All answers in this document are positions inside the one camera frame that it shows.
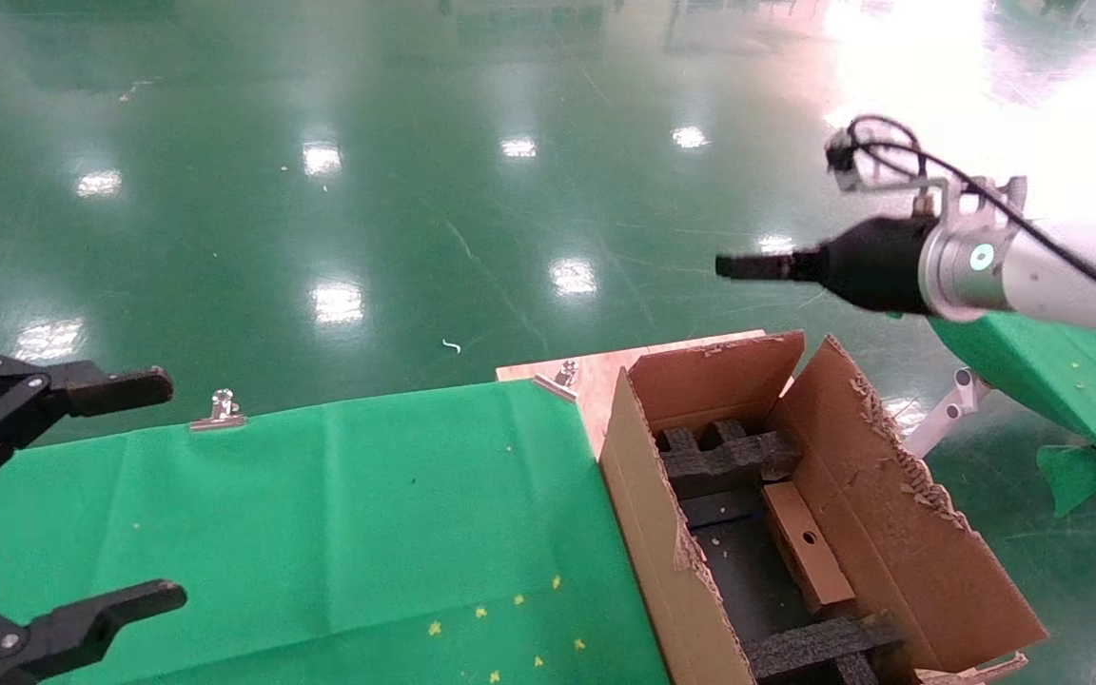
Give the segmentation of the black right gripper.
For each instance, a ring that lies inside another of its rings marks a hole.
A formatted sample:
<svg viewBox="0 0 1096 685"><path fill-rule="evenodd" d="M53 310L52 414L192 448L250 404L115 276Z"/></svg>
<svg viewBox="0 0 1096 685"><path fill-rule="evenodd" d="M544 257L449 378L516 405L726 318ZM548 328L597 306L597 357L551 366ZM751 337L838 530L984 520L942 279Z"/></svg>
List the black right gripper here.
<svg viewBox="0 0 1096 685"><path fill-rule="evenodd" d="M819 283L869 311L931 315L920 264L937 225L935 217L874 216L818 250L717 253L713 273L731 281Z"/></svg>

